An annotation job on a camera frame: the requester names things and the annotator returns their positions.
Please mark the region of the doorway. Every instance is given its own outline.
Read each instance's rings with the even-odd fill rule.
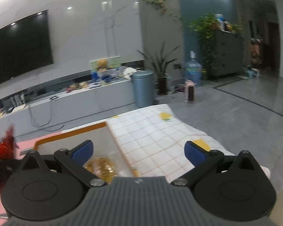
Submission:
[[[279,71],[281,55],[279,24],[268,23],[268,33],[270,46],[269,68],[275,71]]]

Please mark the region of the blue water bottle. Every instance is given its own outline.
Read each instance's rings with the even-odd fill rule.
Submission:
[[[196,52],[191,51],[191,60],[186,63],[186,80],[194,82],[197,86],[201,83],[201,65],[195,60]]]

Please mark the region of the bottle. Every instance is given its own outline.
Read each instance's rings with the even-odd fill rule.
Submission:
[[[23,104],[26,104],[26,103],[25,103],[25,95],[24,95],[24,93],[21,94],[21,100],[22,100],[22,103],[23,103]]]
[[[201,83],[201,65],[195,60],[196,52],[190,51],[191,60],[186,63],[186,80],[194,82],[197,86]]]
[[[224,31],[224,18],[222,14],[215,14],[216,19],[218,20],[219,23],[219,29],[221,29],[222,31]]]

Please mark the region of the electrical cable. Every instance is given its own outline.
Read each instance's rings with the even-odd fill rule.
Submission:
[[[64,124],[62,125],[62,127],[58,128],[58,129],[55,129],[55,130],[46,130],[46,128],[49,128],[49,127],[44,127],[46,126],[47,124],[50,123],[51,121],[51,116],[52,116],[52,100],[49,99],[49,105],[50,105],[50,116],[49,116],[49,121],[44,124],[44,125],[39,125],[37,123],[37,121],[35,120],[35,118],[32,116],[32,112],[31,112],[31,109],[30,109],[30,105],[28,105],[28,111],[29,111],[29,116],[30,116],[30,124],[35,127],[35,128],[38,128],[38,131],[39,130],[43,130],[43,131],[46,131],[46,132],[55,132],[55,131],[58,131],[60,129],[62,129],[64,127]]]

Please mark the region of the pink surface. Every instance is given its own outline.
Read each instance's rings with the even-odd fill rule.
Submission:
[[[54,135],[58,135],[60,133],[62,133],[62,132],[51,133],[51,134],[48,134],[48,135],[43,136],[43,137],[39,137],[39,138],[36,138],[36,139],[32,139],[32,140],[28,140],[28,141],[23,141],[23,142],[17,143],[17,145],[20,148],[16,150],[16,158],[19,158],[19,153],[20,153],[21,150],[33,147],[35,145],[36,141],[44,139],[44,138],[47,138],[47,137],[51,137],[51,136],[54,136]],[[1,203],[1,199],[0,199],[0,213],[5,213],[5,209],[3,208],[2,203]],[[5,219],[0,219],[0,225],[5,223],[5,222],[6,222]]]

